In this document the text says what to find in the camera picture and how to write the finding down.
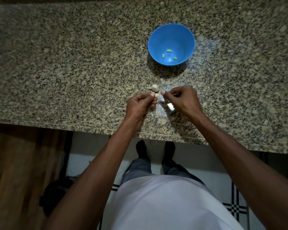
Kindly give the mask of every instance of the foot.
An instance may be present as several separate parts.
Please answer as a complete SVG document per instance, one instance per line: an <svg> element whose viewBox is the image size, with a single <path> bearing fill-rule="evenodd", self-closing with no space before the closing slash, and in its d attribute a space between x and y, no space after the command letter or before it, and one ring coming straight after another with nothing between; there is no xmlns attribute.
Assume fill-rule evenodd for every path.
<svg viewBox="0 0 288 230"><path fill-rule="evenodd" d="M144 140L140 140L137 143L137 145L135 146L135 148L137 149L137 153L138 153L140 158L145 158L145 159L149 160L149 158L147 156L146 145L145 145Z"/></svg>
<svg viewBox="0 0 288 230"><path fill-rule="evenodd" d="M174 152L175 152L175 144L169 141L165 142L164 157L162 159L162 165L165 164L166 162L172 161Z"/></svg>

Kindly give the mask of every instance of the pant leg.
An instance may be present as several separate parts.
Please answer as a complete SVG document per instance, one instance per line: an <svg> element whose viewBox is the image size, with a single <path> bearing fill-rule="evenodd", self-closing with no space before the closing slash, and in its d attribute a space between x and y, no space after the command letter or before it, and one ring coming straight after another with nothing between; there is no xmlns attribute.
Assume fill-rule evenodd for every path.
<svg viewBox="0 0 288 230"><path fill-rule="evenodd" d="M201 184L205 185L198 177L190 174L183 166L176 164L173 160L162 165L165 175L176 175L184 178L191 178Z"/></svg>
<svg viewBox="0 0 288 230"><path fill-rule="evenodd" d="M123 183L129 180L150 175L153 175L151 173L150 160L139 157L133 160L130 166L126 169L126 171L123 174L120 185L123 185Z"/></svg>

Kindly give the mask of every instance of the t-shirt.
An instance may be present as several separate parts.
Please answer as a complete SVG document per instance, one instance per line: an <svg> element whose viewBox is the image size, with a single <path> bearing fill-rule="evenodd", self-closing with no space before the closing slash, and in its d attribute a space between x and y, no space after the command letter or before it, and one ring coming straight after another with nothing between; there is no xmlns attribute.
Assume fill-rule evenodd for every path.
<svg viewBox="0 0 288 230"><path fill-rule="evenodd" d="M125 182L114 198L111 229L243 229L203 184L174 175Z"/></svg>

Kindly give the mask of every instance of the person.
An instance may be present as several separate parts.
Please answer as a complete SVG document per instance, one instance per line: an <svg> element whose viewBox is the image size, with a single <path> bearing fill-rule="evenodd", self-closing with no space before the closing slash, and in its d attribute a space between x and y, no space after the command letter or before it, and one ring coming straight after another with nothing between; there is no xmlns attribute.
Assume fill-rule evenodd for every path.
<svg viewBox="0 0 288 230"><path fill-rule="evenodd" d="M192 86L161 94L202 133L262 224L288 229L288 180L217 127ZM122 124L54 209L45 229L96 229L127 147L156 104L153 92L128 100ZM165 175L152 175L145 145L137 149L139 158L124 173L114 200L112 229L242 229L200 179L174 163L173 143L165 147Z"/></svg>

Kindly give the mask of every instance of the plastic bowl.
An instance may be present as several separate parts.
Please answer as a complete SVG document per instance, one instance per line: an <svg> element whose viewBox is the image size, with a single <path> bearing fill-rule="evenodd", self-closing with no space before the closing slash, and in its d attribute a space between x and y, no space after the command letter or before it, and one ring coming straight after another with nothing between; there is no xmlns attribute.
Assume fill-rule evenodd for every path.
<svg viewBox="0 0 288 230"><path fill-rule="evenodd" d="M175 23L157 28L148 40L148 51L151 57L165 66L185 62L192 55L194 48L195 39L192 32L187 27Z"/></svg>

